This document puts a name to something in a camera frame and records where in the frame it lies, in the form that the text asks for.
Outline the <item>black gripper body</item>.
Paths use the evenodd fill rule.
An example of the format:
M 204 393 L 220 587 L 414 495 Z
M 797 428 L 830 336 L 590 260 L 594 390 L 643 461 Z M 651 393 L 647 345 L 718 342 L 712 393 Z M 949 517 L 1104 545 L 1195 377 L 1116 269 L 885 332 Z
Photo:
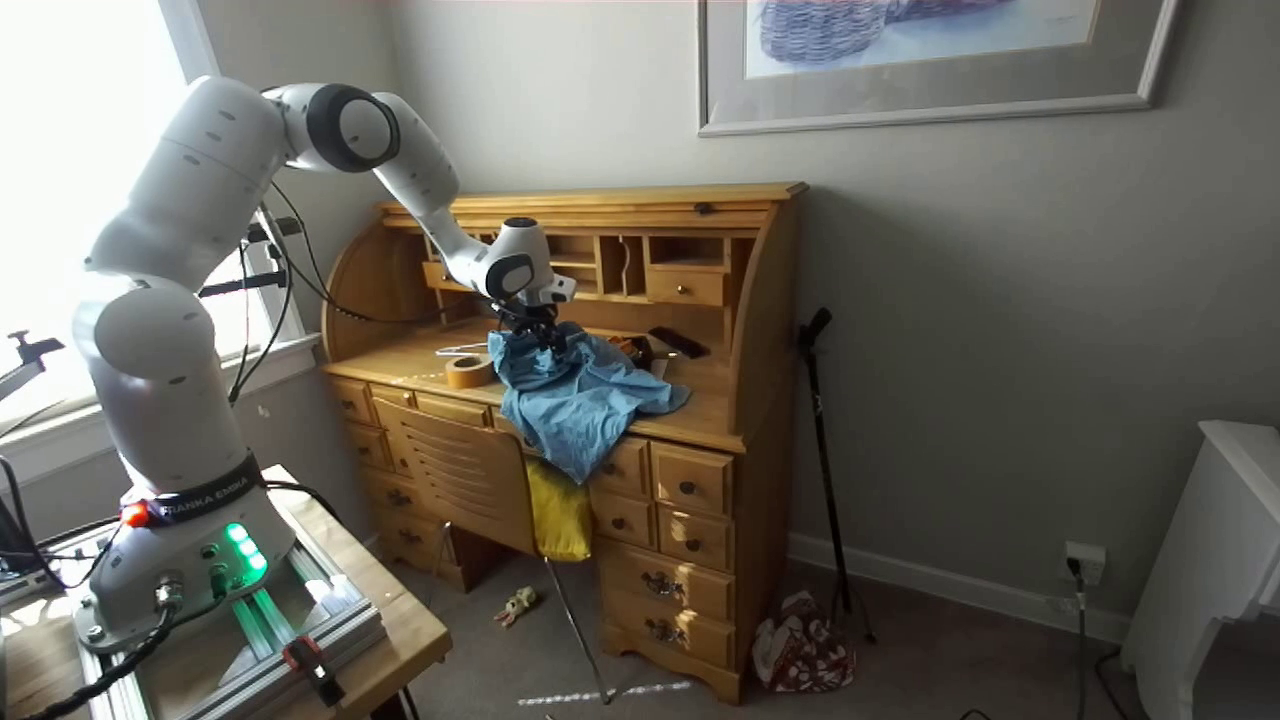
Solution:
M 499 318 L 499 342 L 506 348 L 545 348 L 555 342 L 555 328 L 559 328 L 559 318 L 553 305 L 502 302 L 495 318 Z

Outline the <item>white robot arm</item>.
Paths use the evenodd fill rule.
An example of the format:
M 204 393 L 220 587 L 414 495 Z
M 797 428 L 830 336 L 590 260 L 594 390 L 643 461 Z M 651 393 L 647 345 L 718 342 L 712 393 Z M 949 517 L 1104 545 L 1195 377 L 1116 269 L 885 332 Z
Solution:
M 495 242 L 471 242 L 456 226 L 453 159 L 404 96 L 352 83 L 261 92 L 200 77 L 91 242 L 75 305 L 75 345 L 132 474 L 127 528 L 187 526 L 261 482 L 233 421 L 204 302 L 282 286 L 281 273 L 215 275 L 250 236 L 281 169 L 370 173 L 447 275 L 506 325 L 547 322 L 576 293 L 553 269 L 537 220 L 502 220 Z

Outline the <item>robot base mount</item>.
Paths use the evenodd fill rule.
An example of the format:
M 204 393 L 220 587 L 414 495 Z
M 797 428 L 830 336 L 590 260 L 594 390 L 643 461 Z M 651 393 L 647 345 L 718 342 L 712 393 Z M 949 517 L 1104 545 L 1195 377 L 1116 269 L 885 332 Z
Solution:
M 181 720 L 282 720 L 339 709 L 343 670 L 383 642 L 377 605 L 272 508 L 163 528 L 127 508 L 84 586 L 75 642 L 104 709 Z

